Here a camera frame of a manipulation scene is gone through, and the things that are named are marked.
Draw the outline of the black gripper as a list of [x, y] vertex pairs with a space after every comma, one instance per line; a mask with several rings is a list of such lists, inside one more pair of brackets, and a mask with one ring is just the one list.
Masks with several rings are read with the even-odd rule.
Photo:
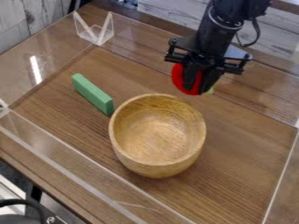
[[252, 54], [229, 45], [222, 55], [212, 56], [197, 49], [194, 37], [174, 37], [168, 40], [164, 60], [184, 66], [182, 87], [188, 91], [194, 87], [201, 71], [200, 94], [204, 94], [224, 73], [241, 75]]

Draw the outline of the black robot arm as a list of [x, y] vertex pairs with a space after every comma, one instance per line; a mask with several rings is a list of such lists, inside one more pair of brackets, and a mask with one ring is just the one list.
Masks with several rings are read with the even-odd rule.
[[164, 60], [173, 63], [172, 84], [186, 95], [201, 95], [224, 73], [241, 75], [252, 54], [234, 47], [252, 46], [260, 37], [257, 17], [271, 0], [209, 0], [197, 31], [168, 40]]

